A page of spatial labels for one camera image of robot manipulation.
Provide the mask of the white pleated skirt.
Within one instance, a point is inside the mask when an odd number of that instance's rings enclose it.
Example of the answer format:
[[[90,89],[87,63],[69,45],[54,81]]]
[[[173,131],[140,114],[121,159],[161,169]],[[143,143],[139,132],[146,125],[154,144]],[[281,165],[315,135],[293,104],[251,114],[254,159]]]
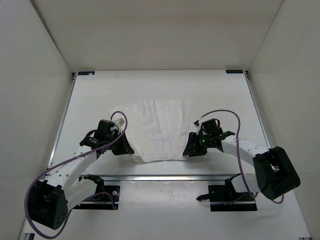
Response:
[[[184,161],[189,138],[192,104],[185,100],[144,100],[116,106],[108,111],[113,120],[124,113],[130,155],[136,162]]]

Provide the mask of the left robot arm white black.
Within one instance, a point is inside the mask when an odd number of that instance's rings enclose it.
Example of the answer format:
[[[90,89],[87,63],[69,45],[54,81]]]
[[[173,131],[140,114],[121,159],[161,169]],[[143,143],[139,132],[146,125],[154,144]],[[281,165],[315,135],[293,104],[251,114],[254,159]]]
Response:
[[[60,163],[31,184],[26,194],[26,217],[50,229],[57,230],[70,211],[86,199],[101,199],[105,195],[104,180],[86,169],[107,151],[115,156],[130,155],[123,118],[100,120],[97,129],[88,132],[79,143],[71,161]]]

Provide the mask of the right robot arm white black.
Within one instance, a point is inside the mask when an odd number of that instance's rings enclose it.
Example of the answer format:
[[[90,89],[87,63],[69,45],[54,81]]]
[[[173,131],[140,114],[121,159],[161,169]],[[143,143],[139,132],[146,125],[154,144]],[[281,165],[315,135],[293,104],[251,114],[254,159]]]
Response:
[[[184,156],[199,157],[214,148],[233,155],[238,162],[246,162],[254,168],[253,174],[243,172],[227,178],[222,188],[214,193],[197,197],[202,201],[218,195],[236,200],[243,193],[261,193],[273,201],[276,198],[298,188],[301,180],[286,151],[279,146],[268,148],[237,139],[231,131],[223,131],[217,119],[194,123],[198,130],[188,135]]]

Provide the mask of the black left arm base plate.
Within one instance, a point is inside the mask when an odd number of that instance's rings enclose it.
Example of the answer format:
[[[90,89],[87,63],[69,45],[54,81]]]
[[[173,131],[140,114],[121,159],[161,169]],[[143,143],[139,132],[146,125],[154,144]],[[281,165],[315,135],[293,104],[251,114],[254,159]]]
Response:
[[[95,196],[87,201],[78,204],[74,209],[76,210],[118,210],[121,184],[119,181],[105,181],[104,191],[107,194]]]

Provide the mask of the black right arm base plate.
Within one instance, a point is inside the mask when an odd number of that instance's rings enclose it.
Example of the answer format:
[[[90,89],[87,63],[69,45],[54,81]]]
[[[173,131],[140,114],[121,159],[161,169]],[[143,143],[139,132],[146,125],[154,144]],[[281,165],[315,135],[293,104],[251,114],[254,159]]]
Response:
[[[211,212],[255,212],[256,201],[246,192],[227,190],[226,185],[209,184],[208,193]]]

